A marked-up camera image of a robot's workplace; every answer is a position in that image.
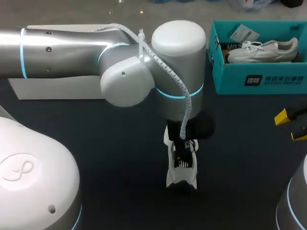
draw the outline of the black table surface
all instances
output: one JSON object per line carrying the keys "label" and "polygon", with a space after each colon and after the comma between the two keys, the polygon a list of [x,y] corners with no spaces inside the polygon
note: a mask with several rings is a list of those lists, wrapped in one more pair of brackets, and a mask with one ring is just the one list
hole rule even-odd
{"label": "black table surface", "polygon": [[276,229],[276,205],[307,150],[290,133],[307,117],[283,126],[274,117],[307,103],[307,95],[220,96],[207,66],[203,99],[216,130],[200,141],[198,189],[190,192],[165,187],[166,122],[154,93],[132,108],[104,100],[19,101],[0,80],[4,109],[74,155],[85,230]]}

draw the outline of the blue led ring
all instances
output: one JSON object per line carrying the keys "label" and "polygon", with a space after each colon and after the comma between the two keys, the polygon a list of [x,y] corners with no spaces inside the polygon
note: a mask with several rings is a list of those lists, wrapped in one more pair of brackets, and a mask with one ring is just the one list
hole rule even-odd
{"label": "blue led ring", "polygon": [[[198,94],[202,89],[203,89],[203,84],[202,84],[202,86],[200,87],[199,90],[197,90],[196,92],[190,94],[190,97],[195,96],[195,95]],[[168,98],[172,98],[172,99],[185,99],[185,96],[172,96],[172,95],[166,94],[165,92],[162,92],[162,91],[159,90],[158,88],[157,88],[157,90],[158,90],[158,92],[161,93],[163,96],[168,97]]]}
{"label": "blue led ring", "polygon": [[24,31],[25,31],[25,28],[21,29],[21,32],[20,32],[20,42],[19,42],[19,45],[20,45],[20,65],[21,65],[21,71],[23,73],[23,76],[24,76],[25,79],[27,79],[27,74],[25,72],[25,66],[24,66],[24,45],[23,45]]}

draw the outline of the cardboard box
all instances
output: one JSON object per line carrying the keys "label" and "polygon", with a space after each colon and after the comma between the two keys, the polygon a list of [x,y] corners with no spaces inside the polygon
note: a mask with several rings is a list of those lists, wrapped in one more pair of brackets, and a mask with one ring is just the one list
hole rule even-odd
{"label": "cardboard box", "polygon": [[[299,40],[299,55],[293,63],[226,64],[225,50],[240,48],[230,39],[244,25],[260,34],[258,42]],[[209,59],[218,94],[306,94],[307,93],[306,21],[214,21]]]}

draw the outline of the floor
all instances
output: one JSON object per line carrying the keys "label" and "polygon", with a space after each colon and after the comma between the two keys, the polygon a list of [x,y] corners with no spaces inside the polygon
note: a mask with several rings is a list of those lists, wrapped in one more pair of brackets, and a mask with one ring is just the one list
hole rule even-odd
{"label": "floor", "polygon": [[306,20],[307,1],[289,9],[281,3],[258,13],[239,12],[227,0],[154,4],[149,0],[0,0],[0,28],[36,24],[121,23],[148,41],[153,31],[171,20],[190,20],[202,26],[209,37],[212,20]]}
{"label": "floor", "polygon": [[[225,1],[0,0],[0,27],[116,22],[135,32],[143,28],[150,40],[158,25],[175,19],[197,22],[209,35],[215,19],[305,20],[306,10],[307,1],[297,9],[275,4],[245,13]],[[216,131],[200,142],[197,192],[177,193],[165,188],[165,120],[155,112],[153,94],[126,110],[103,100],[19,101],[0,79],[4,109],[73,153],[81,174],[84,230],[275,230],[279,197],[307,149],[306,142],[294,143],[290,132],[305,126],[307,118],[283,127],[275,127],[273,118],[306,100],[218,96],[208,66],[204,101]]]}
{"label": "floor", "polygon": [[306,104],[307,96],[220,96],[207,64],[204,109],[216,128],[199,142],[197,191],[165,187],[165,120],[154,92],[126,109],[105,100],[20,101],[0,79],[0,104],[73,154],[83,230],[277,230],[277,203],[307,149],[290,133],[304,127],[307,116],[280,127],[274,117]]}

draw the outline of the cable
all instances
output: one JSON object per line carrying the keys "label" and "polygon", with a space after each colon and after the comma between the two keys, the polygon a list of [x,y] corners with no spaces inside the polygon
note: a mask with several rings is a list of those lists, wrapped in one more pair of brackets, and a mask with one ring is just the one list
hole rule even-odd
{"label": "cable", "polygon": [[[120,29],[124,32],[126,32],[133,40],[135,40],[137,43],[139,43],[139,37],[130,29],[128,29],[127,27],[125,27],[124,25],[121,24],[117,24],[117,23],[112,23],[112,24],[108,24],[102,28],[99,29],[95,29],[92,30],[90,32],[101,32],[103,30],[106,29],[110,29],[110,28],[117,28]],[[188,89],[186,88],[185,84],[183,83],[183,81],[180,79],[180,77],[178,77],[178,75],[165,63],[163,62],[158,56],[157,54],[155,54],[153,52],[153,50],[147,45],[147,43],[143,42],[143,47],[146,50],[146,52],[148,53],[148,55],[155,60],[155,62],[161,67],[163,68],[168,75],[170,75],[175,82],[177,83],[177,85],[180,87],[180,89],[183,92],[183,95],[185,96],[186,99],[186,113],[183,117],[182,123],[181,123],[181,128],[180,128],[180,137],[185,140],[186,138],[186,125],[187,122],[189,120],[191,111],[192,111],[192,101],[191,101],[191,97],[190,94],[188,92]]]}

